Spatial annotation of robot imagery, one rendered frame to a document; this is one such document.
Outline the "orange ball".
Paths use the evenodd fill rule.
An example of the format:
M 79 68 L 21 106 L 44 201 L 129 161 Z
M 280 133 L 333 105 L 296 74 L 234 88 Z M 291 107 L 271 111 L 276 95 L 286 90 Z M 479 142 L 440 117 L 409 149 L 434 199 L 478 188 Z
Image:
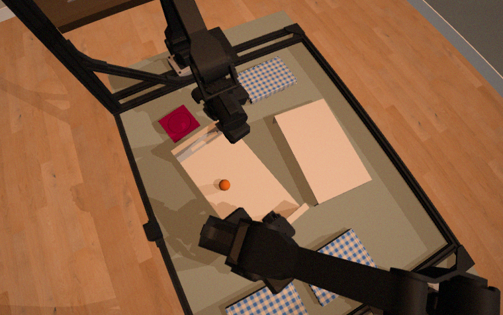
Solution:
M 230 182 L 226 179 L 223 179 L 219 182 L 219 187 L 223 191 L 227 191 L 230 188 Z

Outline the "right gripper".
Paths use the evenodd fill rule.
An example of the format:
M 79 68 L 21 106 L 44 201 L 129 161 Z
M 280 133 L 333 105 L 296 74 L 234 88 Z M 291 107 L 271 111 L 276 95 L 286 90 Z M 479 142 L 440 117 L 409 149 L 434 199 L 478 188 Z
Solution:
M 249 214 L 244 210 L 243 207 L 237 208 L 234 212 L 229 214 L 225 219 L 226 221 L 238 224 L 240 218 L 245 218 L 252 220 Z M 265 278 L 263 281 L 272 294 L 279 294 L 288 284 L 290 284 L 294 278 L 288 278 L 285 280 L 269 279 Z

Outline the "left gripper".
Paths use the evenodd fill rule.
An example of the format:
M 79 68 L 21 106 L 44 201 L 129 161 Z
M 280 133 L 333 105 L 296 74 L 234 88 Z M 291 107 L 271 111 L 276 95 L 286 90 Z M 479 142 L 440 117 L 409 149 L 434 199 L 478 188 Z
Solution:
M 192 90 L 191 96 L 197 104 L 200 104 L 200 101 L 203 100 L 205 102 L 203 103 L 203 111 L 205 112 L 205 114 L 213 121 L 218 120 L 213 109 L 211 108 L 211 104 L 205 101 L 204 98 L 202 99 L 203 96 L 200 92 L 199 87 L 196 87 Z M 219 129 L 219 131 L 223 132 L 224 136 L 231 144 L 235 144 L 237 141 L 241 140 L 244 136 L 250 133 L 250 126 L 247 124 L 247 122 L 233 131 L 225 131 L 220 122 L 217 122 L 215 125 Z

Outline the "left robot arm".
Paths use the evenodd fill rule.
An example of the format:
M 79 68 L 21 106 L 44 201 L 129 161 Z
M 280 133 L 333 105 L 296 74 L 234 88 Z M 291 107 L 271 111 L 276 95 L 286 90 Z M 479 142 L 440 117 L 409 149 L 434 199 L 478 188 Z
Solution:
M 195 0 L 160 3 L 167 22 L 164 42 L 171 56 L 175 55 L 174 61 L 180 69 L 190 67 L 203 98 L 211 104 L 225 131 L 241 127 L 248 119 L 242 105 L 249 94 L 238 83 L 231 56 L 209 34 Z

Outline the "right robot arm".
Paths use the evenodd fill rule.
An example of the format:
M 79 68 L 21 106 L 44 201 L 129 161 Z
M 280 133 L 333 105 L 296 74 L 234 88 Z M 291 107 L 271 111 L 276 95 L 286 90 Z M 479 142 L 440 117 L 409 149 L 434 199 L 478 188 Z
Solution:
M 500 290 L 488 279 L 432 266 L 386 271 L 300 247 L 295 229 L 273 210 L 262 221 L 235 224 L 210 215 L 198 246 L 225 255 L 231 272 L 250 281 L 294 278 L 383 315 L 500 315 Z M 428 283 L 439 283 L 439 290 Z

